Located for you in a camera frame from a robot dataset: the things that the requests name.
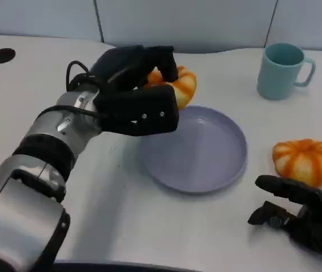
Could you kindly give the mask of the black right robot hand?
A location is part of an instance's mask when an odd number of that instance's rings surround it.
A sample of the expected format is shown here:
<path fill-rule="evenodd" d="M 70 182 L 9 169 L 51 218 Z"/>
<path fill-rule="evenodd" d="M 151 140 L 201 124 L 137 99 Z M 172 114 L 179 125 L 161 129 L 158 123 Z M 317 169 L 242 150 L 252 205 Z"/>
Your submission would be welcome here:
<path fill-rule="evenodd" d="M 256 209 L 248 224 L 267 224 L 288 233 L 297 244 L 322 254 L 322 190 L 303 182 L 272 175 L 261 175 L 255 185 L 276 197 L 302 205 L 298 215 L 269 201 Z"/>

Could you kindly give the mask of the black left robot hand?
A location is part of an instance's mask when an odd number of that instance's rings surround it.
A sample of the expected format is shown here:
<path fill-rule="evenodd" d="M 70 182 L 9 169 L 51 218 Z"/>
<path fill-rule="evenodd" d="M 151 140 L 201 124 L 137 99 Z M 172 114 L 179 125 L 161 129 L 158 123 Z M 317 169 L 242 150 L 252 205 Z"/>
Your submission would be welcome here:
<path fill-rule="evenodd" d="M 172 46 L 132 45 L 107 50 L 91 67 L 90 74 L 117 91 L 130 91 L 148 83 L 148 75 L 158 69 L 163 80 L 178 79 Z"/>

